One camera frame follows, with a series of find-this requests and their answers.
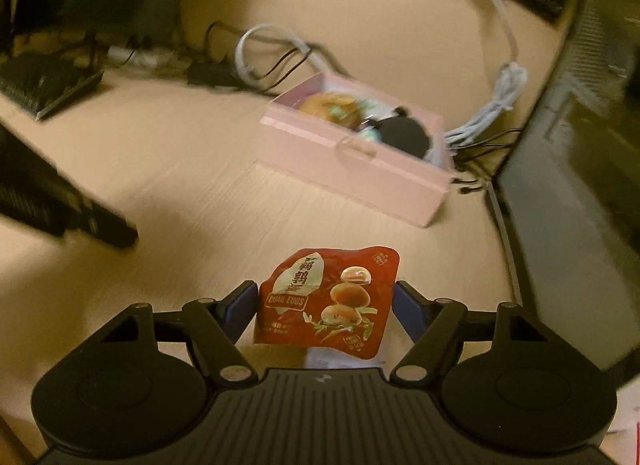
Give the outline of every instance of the pink box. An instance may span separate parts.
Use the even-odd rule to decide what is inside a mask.
[[[306,97],[340,91],[390,108],[404,106],[431,136],[431,163],[297,111]],[[413,224],[427,226],[449,191],[453,163],[442,118],[334,73],[318,73],[267,106],[258,159],[346,194]]]

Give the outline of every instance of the quail eggs package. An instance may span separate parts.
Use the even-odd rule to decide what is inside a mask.
[[[328,347],[372,359],[399,263],[398,253],[386,247],[296,252],[260,285],[254,341]]]

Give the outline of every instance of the wooden desk surface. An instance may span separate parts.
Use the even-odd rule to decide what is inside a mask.
[[[486,310],[510,299],[482,193],[450,193],[422,230],[255,163],[264,98],[118,74],[103,86],[42,124],[0,98],[5,124],[140,231],[137,248],[118,253],[0,221],[0,412],[34,453],[44,450],[34,383],[105,321],[138,301],[163,311],[222,298],[302,247],[387,245],[401,256],[399,278],[427,297]],[[397,322],[388,329],[390,368],[410,341]],[[239,345],[260,369],[303,359],[298,349],[253,347],[250,333]]]

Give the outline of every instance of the white cable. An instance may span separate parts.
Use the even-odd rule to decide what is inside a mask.
[[[260,87],[260,81],[256,79],[252,74],[252,68],[245,62],[244,60],[244,48],[247,40],[259,30],[264,30],[265,28],[273,28],[279,31],[282,35],[284,35],[287,39],[291,41],[302,55],[306,55],[311,50],[306,42],[302,41],[296,34],[293,33],[292,30],[288,28],[283,28],[282,26],[271,25],[271,23],[261,23],[260,25],[254,26],[247,33],[245,33],[240,40],[238,41],[238,46],[236,46],[236,70],[238,71],[238,76],[244,81],[244,83],[253,87]],[[308,61],[313,64],[317,70],[319,71],[331,71],[331,68],[327,63],[325,63],[317,54],[310,54],[308,56]]]
[[[507,12],[502,0],[491,0],[500,18],[500,24],[509,41],[511,61],[505,64],[498,73],[494,86],[494,98],[478,111],[465,125],[455,128],[445,134],[445,141],[453,152],[457,148],[474,143],[476,137],[487,129],[504,111],[513,108],[516,100],[524,91],[529,79],[526,68],[518,65],[518,44],[509,26]]]

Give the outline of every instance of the brown egg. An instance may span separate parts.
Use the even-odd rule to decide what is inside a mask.
[[[369,305],[371,298],[367,290],[355,283],[340,283],[335,285],[330,292],[331,299],[338,304],[358,308]]]
[[[343,283],[369,285],[371,283],[371,273],[365,267],[349,267],[342,271],[340,280]]]
[[[362,322],[362,316],[356,309],[343,304],[327,306],[320,318],[329,326],[357,326]]]

